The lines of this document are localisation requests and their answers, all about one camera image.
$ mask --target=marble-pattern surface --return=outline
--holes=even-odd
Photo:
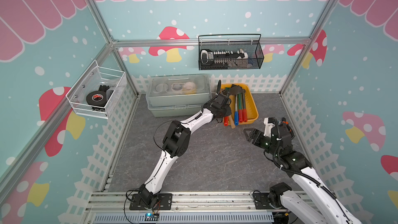
[[[259,112],[253,124],[232,129],[214,120],[191,135],[188,150],[174,163],[162,191],[267,191],[279,182],[301,190],[285,172],[266,160],[261,148],[246,141],[244,128],[263,131],[265,117],[287,118],[278,94],[258,93],[253,98]],[[156,118],[147,108],[145,95],[141,95],[109,191],[124,192],[144,183],[160,157],[160,149],[152,139],[156,127],[167,120],[181,121],[187,117]],[[164,124],[157,130],[155,138],[159,146],[168,126],[169,123]],[[293,145],[295,150],[303,152],[297,138],[293,139]]]

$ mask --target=white wire basket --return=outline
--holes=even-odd
[[[125,72],[99,67],[97,61],[94,60],[69,90],[66,97],[76,114],[108,119],[122,95],[126,84]],[[114,87],[114,91],[106,105],[104,107],[93,107],[87,104],[87,95],[98,91],[101,85],[112,85]]]

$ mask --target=metal wire basket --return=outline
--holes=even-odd
[[[98,91],[101,85],[107,85],[111,81],[115,84],[114,91],[104,107],[93,107],[87,104],[86,96],[89,93]],[[90,67],[87,68],[69,90],[66,97],[76,114],[108,119],[126,85],[127,79],[125,72],[99,67],[97,61],[94,60]]]
[[[198,36],[199,70],[261,68],[264,54],[260,38],[261,34]],[[204,58],[203,50],[208,53]]]

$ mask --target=black wire basket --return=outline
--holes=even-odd
[[[259,69],[264,54],[261,34],[201,35],[199,70]]]

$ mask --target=mushroom illustration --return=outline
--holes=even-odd
[[[39,98],[41,121],[38,124],[47,120],[69,89],[70,87],[56,87],[42,94]],[[66,131],[69,131],[74,139],[78,139],[85,125],[86,119],[71,109],[44,146],[47,155],[53,157],[61,151]]]
[[[310,67],[311,58],[314,57],[316,64],[321,66],[325,60],[326,51],[328,45],[328,38],[326,36],[326,32],[324,30],[321,31],[318,38],[316,38],[315,43],[312,45],[310,52],[304,58],[302,63],[302,67],[308,69]],[[287,51],[289,56],[296,56],[300,54],[303,49],[303,44],[296,44],[291,49]]]
[[[398,157],[384,155],[380,162],[383,169],[398,181]]]
[[[372,150],[379,151],[386,140],[386,128],[383,120],[372,114],[361,112],[344,112],[342,124],[350,124],[353,127],[346,130],[347,136],[353,143],[358,143],[366,137]]]
[[[282,44],[266,44],[262,48],[264,54],[263,62],[272,61],[273,54],[283,54],[285,52],[285,47]]]
[[[170,39],[189,39],[189,37],[180,29],[176,27],[166,27],[160,33],[157,39],[170,40]],[[152,56],[160,56],[163,53],[167,53],[167,62],[179,62],[181,61],[181,56],[178,49],[182,48],[185,50],[193,50],[193,46],[168,46],[168,47],[150,47],[149,54]]]
[[[1,207],[3,224],[20,224],[23,221],[28,202],[33,203],[36,207],[42,204],[50,185],[35,182],[47,167],[48,162],[35,162],[28,168],[17,187]]]
[[[392,203],[394,203],[395,207],[398,208],[398,191],[389,190],[387,193]]]
[[[129,58],[130,63],[138,63],[140,59],[138,59],[137,54],[146,55],[147,53],[141,47],[120,47],[119,53],[123,58],[123,61],[127,61],[127,57]]]

